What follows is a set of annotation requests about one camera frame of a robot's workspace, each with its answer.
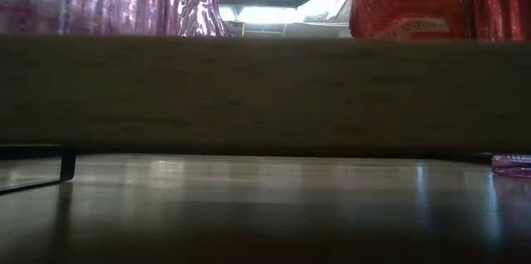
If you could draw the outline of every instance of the red bottle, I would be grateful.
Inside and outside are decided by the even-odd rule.
[[[531,41],[531,0],[474,0],[478,40]]]
[[[464,39],[465,0],[353,0],[353,37]]]

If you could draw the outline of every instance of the shiny floor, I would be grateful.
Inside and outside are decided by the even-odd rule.
[[[531,182],[476,164],[87,156],[71,183],[0,196],[0,263],[529,258]]]
[[[0,159],[0,189],[59,178],[61,158]]]

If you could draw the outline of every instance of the black metal bracket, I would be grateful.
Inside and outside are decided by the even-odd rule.
[[[61,157],[61,171],[58,179],[47,180],[37,183],[27,183],[18,186],[0,188],[0,195],[15,193],[22,190],[41,188],[50,185],[70,181],[76,172],[76,151],[74,149],[47,146],[1,146],[0,145],[0,165],[5,159],[35,159]]]

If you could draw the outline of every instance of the bottle label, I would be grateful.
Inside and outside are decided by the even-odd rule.
[[[432,35],[440,35],[450,31],[445,20],[440,18],[404,18],[400,22],[392,24],[384,32],[379,32],[377,39],[409,40],[415,38],[430,38]]]

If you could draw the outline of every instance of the wooden board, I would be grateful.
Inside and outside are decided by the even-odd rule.
[[[0,37],[0,143],[527,151],[531,45]]]

